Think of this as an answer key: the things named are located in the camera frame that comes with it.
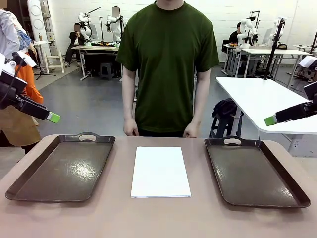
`neck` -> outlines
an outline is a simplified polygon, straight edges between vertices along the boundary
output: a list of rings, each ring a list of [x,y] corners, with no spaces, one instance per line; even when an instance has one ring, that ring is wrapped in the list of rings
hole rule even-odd
[[[180,8],[184,4],[183,0],[158,0],[157,6],[163,10],[172,11]]]

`white tower speaker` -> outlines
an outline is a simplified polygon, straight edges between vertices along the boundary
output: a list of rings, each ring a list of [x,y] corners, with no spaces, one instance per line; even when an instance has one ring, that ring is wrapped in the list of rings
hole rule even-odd
[[[39,0],[28,0],[28,9],[29,9],[29,15],[31,19],[31,24],[32,24],[32,30],[34,34],[34,39],[36,41],[40,40],[40,35],[42,36],[43,41],[47,41],[47,35],[46,35],[46,30],[44,26],[44,20],[42,16],[42,10],[41,10],[41,5]],[[41,45],[43,51],[45,51],[47,56],[51,55],[50,47],[48,44],[43,44]]]

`man in green t-shirt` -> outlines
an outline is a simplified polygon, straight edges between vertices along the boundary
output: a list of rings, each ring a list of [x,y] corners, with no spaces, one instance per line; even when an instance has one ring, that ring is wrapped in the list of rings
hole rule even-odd
[[[129,20],[116,60],[124,66],[126,135],[198,137],[211,68],[219,64],[213,26],[202,13],[183,0],[156,1]],[[139,88],[134,120],[136,70]]]

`tray handle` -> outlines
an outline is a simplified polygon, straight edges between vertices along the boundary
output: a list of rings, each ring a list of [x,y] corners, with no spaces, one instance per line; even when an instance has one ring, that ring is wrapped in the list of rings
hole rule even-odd
[[[235,140],[239,141],[239,143],[235,143],[235,142],[225,143],[225,140],[228,140],[228,139],[235,139]],[[222,138],[221,140],[222,140],[223,145],[229,145],[229,146],[241,146],[241,145],[244,145],[247,143],[247,140],[242,139],[241,137],[235,136],[235,135],[226,136],[226,137]]]
[[[91,139],[87,139],[87,140],[80,140],[80,137],[82,136],[85,136],[85,135],[92,135],[94,136],[96,139],[95,140],[91,140]],[[76,141],[81,141],[81,142],[92,142],[92,141],[98,141],[98,140],[101,140],[101,136],[100,135],[97,135],[95,133],[92,133],[92,132],[82,132],[78,135],[70,135],[69,138],[71,139],[74,139]]]

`hand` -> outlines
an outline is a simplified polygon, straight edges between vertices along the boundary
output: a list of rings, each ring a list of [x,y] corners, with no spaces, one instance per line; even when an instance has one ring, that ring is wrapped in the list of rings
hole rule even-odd
[[[139,136],[138,126],[132,118],[124,120],[123,131],[127,136]]]
[[[191,122],[184,131],[184,138],[197,138],[199,135],[199,124]]]
[[[38,57],[38,53],[36,52],[36,49],[34,48],[34,46],[32,44],[30,44],[30,50],[33,52],[33,54],[35,55],[35,58]]]

